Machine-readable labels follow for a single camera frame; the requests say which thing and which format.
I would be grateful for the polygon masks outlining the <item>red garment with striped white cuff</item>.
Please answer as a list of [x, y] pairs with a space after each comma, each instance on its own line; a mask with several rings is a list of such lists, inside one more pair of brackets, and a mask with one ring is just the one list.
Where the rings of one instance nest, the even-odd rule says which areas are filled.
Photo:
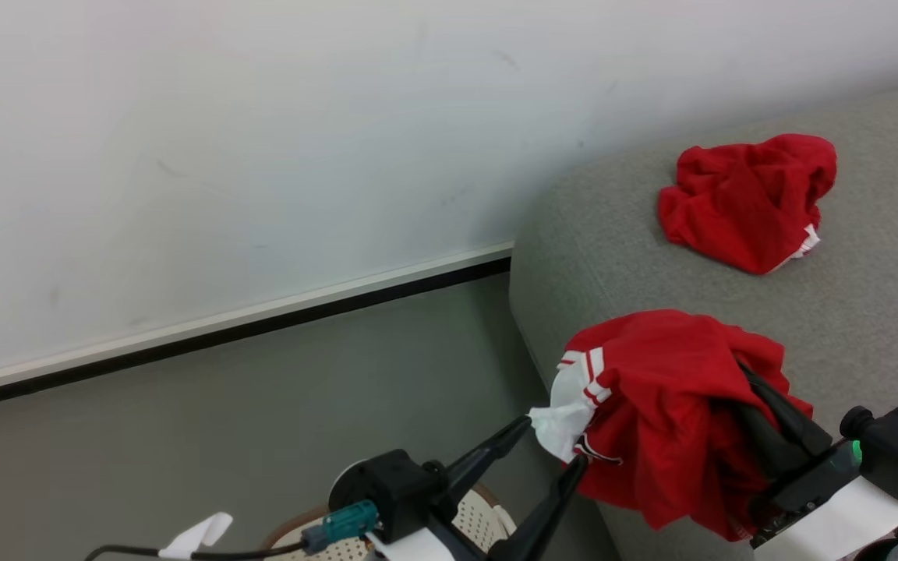
[[589, 456], [585, 496], [637, 511], [659, 530], [688, 517], [727, 541], [749, 539], [748, 501], [766, 479], [728, 411], [769, 408], [751, 367], [795, 408], [784, 348], [711, 316], [645, 310], [585, 328], [564, 348], [550, 404], [529, 416], [539, 445], [567, 463]]

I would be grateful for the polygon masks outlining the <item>white perforated plastic laundry basket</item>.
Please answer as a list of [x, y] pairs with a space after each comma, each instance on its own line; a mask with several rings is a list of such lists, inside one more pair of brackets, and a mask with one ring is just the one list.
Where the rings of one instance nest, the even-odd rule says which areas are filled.
[[[307, 527], [322, 522], [329, 512], [321, 506], [292, 518], [268, 536], [264, 549], [278, 549], [299, 540]], [[498, 541], [511, 536], [516, 524], [484, 485], [476, 484], [458, 504], [453, 525], [482, 552], [488, 552]], [[282, 554], [264, 561], [388, 561], [374, 554], [373, 544], [367, 540], [350, 538], [336, 542], [320, 553], [307, 555], [302, 550]]]

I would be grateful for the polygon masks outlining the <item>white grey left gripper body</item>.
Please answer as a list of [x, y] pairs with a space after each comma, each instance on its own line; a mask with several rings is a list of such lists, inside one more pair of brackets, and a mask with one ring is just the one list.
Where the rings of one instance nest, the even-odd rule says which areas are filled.
[[488, 561], [488, 552], [460, 532], [453, 521], [435, 518], [417, 506], [384, 518], [371, 533], [374, 554], [388, 561]]

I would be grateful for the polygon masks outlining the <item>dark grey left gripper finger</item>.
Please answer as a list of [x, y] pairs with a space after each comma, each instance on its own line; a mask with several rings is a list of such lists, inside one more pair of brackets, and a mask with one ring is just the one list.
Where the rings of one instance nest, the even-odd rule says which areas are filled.
[[447, 468], [447, 487], [444, 493], [446, 497], [462, 499], [490, 466], [513, 450], [514, 445], [519, 443], [531, 424], [531, 418], [515, 418], [513, 422], [454, 461]]
[[567, 463], [562, 475], [551, 483], [546, 497], [509, 539], [491, 547], [488, 561], [540, 561], [588, 467], [587, 456], [577, 456]]

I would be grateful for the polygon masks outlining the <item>crumpled red garment white trim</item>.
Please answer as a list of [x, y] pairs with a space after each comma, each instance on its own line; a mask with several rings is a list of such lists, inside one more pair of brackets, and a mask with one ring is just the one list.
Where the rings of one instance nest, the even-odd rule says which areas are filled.
[[818, 202], [836, 174], [833, 143], [812, 135], [693, 146], [659, 193], [659, 224], [673, 244], [765, 276], [819, 245]]

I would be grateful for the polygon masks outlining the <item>grey fabric sofa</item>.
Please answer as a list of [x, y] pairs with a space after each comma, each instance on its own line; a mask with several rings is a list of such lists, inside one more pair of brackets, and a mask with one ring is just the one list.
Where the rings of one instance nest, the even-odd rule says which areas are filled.
[[[820, 245], [767, 276], [670, 244], [658, 191], [692, 146], [784, 132], [835, 146]], [[784, 373], [836, 433], [853, 406], [898, 405], [898, 91], [653, 143], [586, 164], [539, 196], [514, 243], [509, 287], [521, 335], [549, 386], [582, 328], [645, 309], [710, 315], [785, 347]]]

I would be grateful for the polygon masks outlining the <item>grey white right gripper body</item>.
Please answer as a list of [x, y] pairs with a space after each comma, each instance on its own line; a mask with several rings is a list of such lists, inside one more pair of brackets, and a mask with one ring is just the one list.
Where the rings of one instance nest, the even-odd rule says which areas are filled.
[[898, 561], [898, 501], [860, 475], [842, 440], [751, 505], [755, 561]]

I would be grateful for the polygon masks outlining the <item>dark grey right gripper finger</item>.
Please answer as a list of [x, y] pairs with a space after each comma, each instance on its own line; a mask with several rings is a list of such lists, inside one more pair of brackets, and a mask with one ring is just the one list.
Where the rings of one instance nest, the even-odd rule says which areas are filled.
[[767, 479], [776, 480], [796, 469], [796, 447], [758, 408], [741, 402], [730, 402], [730, 408]]
[[783, 434], [788, 443], [796, 447], [796, 458], [813, 458], [829, 450], [833, 437], [826, 430], [796, 408], [758, 373], [753, 372], [751, 367], [741, 365], [739, 369], [751, 384], [753, 394], [760, 400], [760, 404], [767, 407], [770, 415], [765, 415], [759, 406], [755, 407], [769, 419], [774, 429]]

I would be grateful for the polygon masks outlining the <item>white and black baseboard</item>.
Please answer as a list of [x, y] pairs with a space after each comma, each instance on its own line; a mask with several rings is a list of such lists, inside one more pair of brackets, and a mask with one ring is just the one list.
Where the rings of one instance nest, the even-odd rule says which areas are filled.
[[514, 242], [259, 303], [0, 369], [0, 402], [506, 273]]

